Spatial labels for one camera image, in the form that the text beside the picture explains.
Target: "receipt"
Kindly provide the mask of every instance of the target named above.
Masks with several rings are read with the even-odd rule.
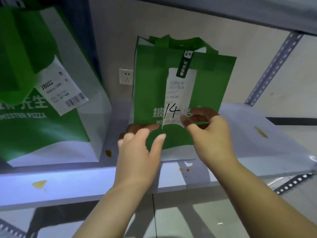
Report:
[[[178,124],[181,115],[187,115],[197,70],[187,69],[185,78],[178,77],[178,68],[169,68],[166,81],[164,116],[162,128],[167,124]]]

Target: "forearm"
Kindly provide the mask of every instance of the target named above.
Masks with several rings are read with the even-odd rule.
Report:
[[[250,237],[317,237],[317,226],[251,171],[232,162],[211,169]]]
[[[136,186],[111,188],[99,201],[73,238],[123,237],[144,193],[144,188]]]

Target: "hand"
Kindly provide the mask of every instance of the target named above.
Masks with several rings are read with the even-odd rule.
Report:
[[[189,131],[199,158],[213,171],[228,163],[238,161],[235,157],[229,125],[212,108],[194,108],[191,117],[181,116],[183,126]],[[197,126],[195,122],[209,122]]]
[[[126,134],[118,141],[119,156],[114,180],[115,186],[133,185],[146,192],[152,185],[160,164],[166,134],[156,137],[149,152],[145,141],[159,124],[129,125]]]

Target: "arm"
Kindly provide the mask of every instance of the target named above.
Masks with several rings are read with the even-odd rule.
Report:
[[[234,155],[227,122],[211,108],[181,117],[200,159],[226,191],[250,237],[317,237],[317,226],[285,202]],[[208,121],[203,130],[195,122]]]
[[[150,131],[158,126],[153,124],[142,129],[130,126],[131,132],[118,141],[119,156],[114,185],[73,238],[124,236],[129,221],[145,192],[152,185],[160,164],[165,134],[157,136],[150,152],[145,146]]]

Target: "right hand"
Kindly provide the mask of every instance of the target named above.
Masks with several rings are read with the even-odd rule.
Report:
[[[193,108],[191,117],[181,116],[183,126],[194,140],[194,148],[201,161],[211,170],[236,163],[230,128],[212,108]],[[197,126],[196,122],[209,122]]]

